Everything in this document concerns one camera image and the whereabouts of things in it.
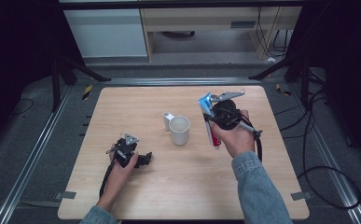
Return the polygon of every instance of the black cable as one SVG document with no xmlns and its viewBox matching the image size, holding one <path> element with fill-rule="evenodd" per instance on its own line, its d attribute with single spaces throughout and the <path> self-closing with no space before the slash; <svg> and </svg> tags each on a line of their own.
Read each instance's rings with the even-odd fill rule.
<svg viewBox="0 0 361 224">
<path fill-rule="evenodd" d="M 307 131 L 307 134 L 310 133 L 314 127 L 314 118 L 313 118 L 313 124 L 311 125 L 311 128 Z M 287 136 L 287 137 L 282 137 L 283 139 L 290 139 L 290 138 L 299 138 L 299 137 L 303 137 L 304 134 L 302 135 L 297 135 L 297 136 Z"/>
<path fill-rule="evenodd" d="M 329 166 L 314 166 L 314 167 L 311 167 L 309 169 L 306 169 L 306 136 L 307 136 L 307 131 L 308 131 L 308 126 L 309 126 L 309 123 L 311 122 L 312 120 L 312 106 L 313 106 L 313 99 L 316 95 L 322 93 L 323 91 L 318 91 L 316 94 L 314 94 L 311 98 L 311 100 L 309 101 L 309 108 L 311 110 L 311 113 L 309 115 L 309 118 L 308 118 L 308 122 L 307 122 L 307 125 L 305 127 L 305 131 L 304 131 L 304 135 L 303 135 L 303 144 L 302 144 L 302 168 L 303 168 L 303 172 L 298 176 L 298 179 L 300 179 L 301 177 L 305 177 L 305 180 L 308 184 L 308 186 L 311 188 L 311 190 L 313 191 L 313 193 L 315 195 L 317 195 L 320 199 L 322 199 L 324 202 L 330 204 L 331 206 L 335 207 L 335 208 L 338 208 L 338 209 L 341 209 L 341 210 L 348 210 L 348 209 L 354 209 L 356 208 L 360 203 L 361 203 L 361 191 L 360 189 L 357 187 L 357 185 L 355 184 L 355 182 L 348 176 L 346 175 L 344 172 L 338 170 L 338 169 L 335 169 L 333 167 L 329 167 Z M 327 198 L 323 197 L 311 184 L 311 181 L 308 177 L 308 173 L 310 171 L 313 171 L 313 170 L 318 170 L 318 169 L 328 169 L 328 170 L 332 170 L 334 172 L 337 172 L 341 175 L 343 175 L 354 187 L 354 189 L 356 190 L 356 198 L 357 198 L 357 201 L 355 204 L 353 205 L 350 205 L 350 206 L 342 206 L 342 205 L 338 205 L 336 203 L 333 203 L 331 202 L 330 200 L 328 200 Z"/>
<path fill-rule="evenodd" d="M 260 20 L 261 20 L 261 7 L 258 7 L 256 36 L 257 36 L 257 40 L 258 40 L 259 44 L 261 45 L 262 49 L 264 50 L 264 53 L 267 54 L 268 56 L 272 57 L 272 58 L 282 56 L 282 55 L 276 55 L 276 54 L 270 53 L 269 47 L 267 46 L 267 41 L 266 41 L 265 36 L 264 36 L 264 32 L 262 31 L 262 26 L 261 26 Z M 259 27 L 259 30 L 261 31 L 263 42 L 261 41 L 261 39 L 258 36 L 258 27 Z"/>
<path fill-rule="evenodd" d="M 320 98 L 318 98 L 318 99 L 316 99 L 316 100 L 313 99 L 313 102 L 316 102 L 316 101 L 319 101 L 319 100 L 322 100 L 322 99 L 325 99 L 325 98 L 326 98 L 326 97 L 320 97 Z M 289 108 L 289 109 L 286 109 L 286 110 L 284 110 L 284 111 L 278 112 L 278 113 L 276 113 L 275 115 L 278 115 L 278 114 L 281 114 L 281 113 L 283 113 L 283 112 L 285 112 L 285 111 L 288 111 L 288 110 L 297 108 L 298 106 L 300 106 L 300 105 L 293 106 L 293 107 L 291 107 L 291 108 Z M 309 112 L 309 110 L 306 110 L 305 113 L 302 115 L 302 117 L 299 118 L 295 123 L 290 124 L 290 125 L 288 125 L 287 127 L 281 128 L 280 131 L 287 130 L 287 129 L 292 128 L 292 127 L 296 126 L 297 124 L 299 124 L 299 123 L 303 120 L 303 118 L 305 118 L 305 116 L 308 114 L 308 112 Z"/>
<path fill-rule="evenodd" d="M 242 117 L 242 121 L 244 123 L 246 123 L 247 125 L 249 125 L 250 127 L 252 127 L 254 129 L 252 122 L 250 121 L 250 119 L 247 116 L 245 116 L 244 114 L 241 113 L 241 117 Z M 254 131 L 253 135 L 255 137 L 255 141 L 257 144 L 257 156 L 258 156 L 259 160 L 262 162 L 262 144 L 261 144 L 261 139 L 260 139 L 261 133 L 262 133 L 262 131 Z"/>
<path fill-rule="evenodd" d="M 20 99 L 20 101 L 29 101 L 31 104 L 29 105 L 28 108 L 26 108 L 25 110 L 21 111 L 21 112 L 17 112 L 17 113 L 12 113 L 11 115 L 20 115 L 20 114 L 23 114 L 25 113 L 26 111 L 30 110 L 33 106 L 33 100 L 29 99 L 29 98 L 22 98 Z"/>
<path fill-rule="evenodd" d="M 104 189 L 107 183 L 107 179 L 110 176 L 111 171 L 113 170 L 114 164 L 117 161 L 113 158 L 113 160 L 111 160 L 110 165 L 107 167 L 106 173 L 104 174 L 104 181 L 102 181 L 102 185 L 101 185 L 101 189 L 99 190 L 99 198 L 102 197 L 102 195 L 104 194 Z"/>
<path fill-rule="evenodd" d="M 276 46 L 276 40 L 278 39 L 279 34 L 280 34 L 280 30 L 278 30 L 276 32 L 276 35 L 273 38 L 273 43 L 272 43 L 273 49 L 276 50 L 276 51 L 279 51 L 279 52 L 283 52 L 282 56 L 285 56 L 285 52 L 287 52 L 287 49 L 288 49 L 288 46 L 287 46 L 288 30 L 285 30 L 285 43 L 284 43 L 284 45 L 282 47 L 281 46 Z"/>
</svg>

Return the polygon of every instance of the hand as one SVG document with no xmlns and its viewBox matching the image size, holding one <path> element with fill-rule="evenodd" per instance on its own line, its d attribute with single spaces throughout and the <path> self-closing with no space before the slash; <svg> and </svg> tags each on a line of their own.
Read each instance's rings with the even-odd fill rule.
<svg viewBox="0 0 361 224">
<path fill-rule="evenodd" d="M 109 156 L 110 160 L 113 160 L 113 153 L 110 153 Z M 118 162 L 114 164 L 113 170 L 107 178 L 104 194 L 96 205 L 109 213 L 111 212 L 114 201 L 116 200 L 121 190 L 124 188 L 125 184 L 128 182 L 128 178 L 131 176 L 134 165 L 137 163 L 137 158 L 137 153 L 134 153 L 126 167 L 122 167 Z"/>
<path fill-rule="evenodd" d="M 247 118 L 249 113 L 247 110 L 242 110 Z M 246 151 L 255 151 L 255 139 L 251 132 L 242 128 L 240 125 L 232 130 L 222 130 L 216 123 L 210 122 L 212 131 L 224 142 L 227 151 L 232 158 Z"/>
</svg>

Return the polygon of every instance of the sleeve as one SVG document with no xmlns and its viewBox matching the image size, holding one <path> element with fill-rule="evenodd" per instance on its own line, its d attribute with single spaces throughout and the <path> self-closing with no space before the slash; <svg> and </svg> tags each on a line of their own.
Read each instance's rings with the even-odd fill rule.
<svg viewBox="0 0 361 224">
<path fill-rule="evenodd" d="M 94 205 L 80 224 L 117 224 L 117 220 L 103 208 Z"/>
<path fill-rule="evenodd" d="M 232 161 L 245 223 L 292 223 L 285 202 L 254 152 Z"/>
</svg>

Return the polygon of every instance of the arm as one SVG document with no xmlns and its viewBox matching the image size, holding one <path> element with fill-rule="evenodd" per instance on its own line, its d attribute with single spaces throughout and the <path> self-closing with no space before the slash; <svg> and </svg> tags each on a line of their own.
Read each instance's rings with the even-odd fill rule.
<svg viewBox="0 0 361 224">
<path fill-rule="evenodd" d="M 238 180 L 239 201 L 245 223 L 292 223 L 277 188 L 254 152 L 244 152 L 232 161 Z"/>
<path fill-rule="evenodd" d="M 117 220 L 110 214 L 117 196 L 124 188 L 129 176 L 133 171 L 134 165 L 137 163 L 137 153 L 135 153 L 129 164 L 122 168 L 118 162 L 114 164 L 110 176 L 107 178 L 107 184 L 104 194 L 99 199 L 98 203 L 94 205 L 87 215 L 81 220 L 82 224 L 117 224 Z"/>
<path fill-rule="evenodd" d="M 246 110 L 242 113 L 248 117 Z M 238 195 L 246 223 L 292 223 L 285 203 L 255 153 L 252 133 L 239 125 L 226 131 L 215 123 L 211 128 L 233 158 Z"/>
</svg>

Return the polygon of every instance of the tabletop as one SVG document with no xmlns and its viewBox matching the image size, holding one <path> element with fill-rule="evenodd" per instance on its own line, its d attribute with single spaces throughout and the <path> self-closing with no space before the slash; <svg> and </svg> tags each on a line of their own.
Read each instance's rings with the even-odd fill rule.
<svg viewBox="0 0 361 224">
<path fill-rule="evenodd" d="M 232 100 L 249 111 L 262 130 L 263 165 L 284 198 L 293 219 L 308 217 L 267 95 L 259 86 L 115 87 L 104 88 L 93 112 L 58 216 L 81 219 L 96 204 L 109 158 L 105 152 L 125 133 L 139 138 L 140 155 L 153 153 L 147 166 L 135 169 L 112 214 L 118 219 L 243 219 L 232 157 L 224 144 L 210 146 L 198 99 L 207 92 L 245 91 Z M 179 147 L 165 131 L 162 114 L 184 115 L 190 120 L 189 140 Z"/>
</svg>

